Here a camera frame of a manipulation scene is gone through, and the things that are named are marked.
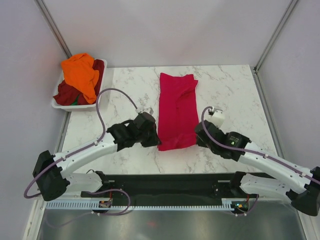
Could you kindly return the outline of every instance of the cloth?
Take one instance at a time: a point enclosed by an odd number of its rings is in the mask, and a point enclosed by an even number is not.
[[[95,86],[99,71],[93,70],[94,58],[87,53],[79,53],[61,62],[65,82],[83,93],[85,100],[93,104],[97,98]]]
[[[104,61],[99,59],[94,60],[92,69],[99,71],[98,82],[94,87],[94,93],[96,96],[98,96],[102,83],[102,77],[105,70]],[[62,106],[89,104],[86,101],[84,95],[79,90],[75,89],[73,86],[68,85],[65,80],[63,80],[62,83],[59,84],[58,94],[53,96],[53,98],[55,99],[57,104],[60,104]]]
[[[98,82],[96,83],[95,87],[94,87],[94,94],[96,96],[98,96],[99,92],[100,92],[100,87],[101,87],[101,83],[102,83],[102,77],[104,75],[104,70],[105,70],[105,63],[104,61],[100,60],[100,59],[96,59],[93,62],[93,66],[92,68],[94,70],[98,70],[99,71],[99,78],[98,78]],[[89,104],[84,95],[81,94],[78,98],[78,105],[87,105]]]
[[[193,74],[160,74],[158,136],[159,151],[183,149],[195,145],[195,127],[199,123],[196,86]]]

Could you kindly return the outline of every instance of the white marble surface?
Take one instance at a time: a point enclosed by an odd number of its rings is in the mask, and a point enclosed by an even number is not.
[[[153,116],[157,120],[160,73],[172,76],[194,74],[194,78],[199,80],[196,87],[199,119],[205,107],[219,107],[226,115],[221,127],[223,131],[242,133],[267,151],[276,152],[248,65],[108,68],[104,87],[112,85],[125,91],[138,107],[152,107]],[[136,117],[134,107],[121,93],[113,91],[101,97],[100,111],[106,127]],[[90,141],[98,137],[101,131],[102,127],[95,111],[72,112],[63,150]],[[258,171],[251,166],[223,159],[198,146],[160,152],[157,147],[143,148],[140,144],[103,156],[83,166],[78,172],[84,173],[89,169],[100,170],[105,174]]]

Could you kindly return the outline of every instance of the maroon fabric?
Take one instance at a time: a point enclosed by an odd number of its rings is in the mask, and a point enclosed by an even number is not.
[[[105,70],[105,63],[102,60],[96,59],[93,62],[92,68],[94,70],[99,71],[99,79],[94,87],[95,95],[98,96],[101,83],[102,83],[102,77]],[[62,106],[70,106],[73,104],[77,99],[78,105],[88,105],[89,103],[86,101],[84,95],[82,92],[75,89],[73,86],[68,85],[65,80],[62,81],[62,83],[58,86],[58,94],[53,96],[57,104],[60,104]]]
[[[101,87],[101,82],[102,82],[102,77],[104,75],[104,70],[105,70],[105,63],[104,61],[100,60],[100,59],[96,59],[93,62],[93,66],[92,66],[93,70],[98,70],[99,71],[99,79],[98,82],[96,83],[95,87],[94,87],[94,92],[95,95],[98,96],[99,92],[100,92],[100,87]],[[78,98],[78,105],[87,105],[89,104],[84,95],[81,93],[81,95]]]
[[[62,106],[70,106],[73,104],[77,96],[81,94],[80,91],[70,86],[63,80],[58,86],[58,94],[53,96],[57,104]]]
[[[160,74],[158,136],[159,151],[182,149],[195,145],[195,127],[199,123],[196,86],[193,74],[170,76]]]

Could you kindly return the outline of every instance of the reflective floor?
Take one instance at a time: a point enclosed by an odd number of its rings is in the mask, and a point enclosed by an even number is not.
[[[52,225],[83,210],[46,210]],[[257,203],[248,215],[218,211],[136,210],[122,216],[86,215],[53,229],[42,223],[38,240],[305,240],[298,213],[289,205]]]

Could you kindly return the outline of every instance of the pink fabric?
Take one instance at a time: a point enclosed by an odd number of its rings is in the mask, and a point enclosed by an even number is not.
[[[196,86],[193,74],[160,74],[158,136],[159,151],[183,149],[196,144],[195,127],[199,123]]]

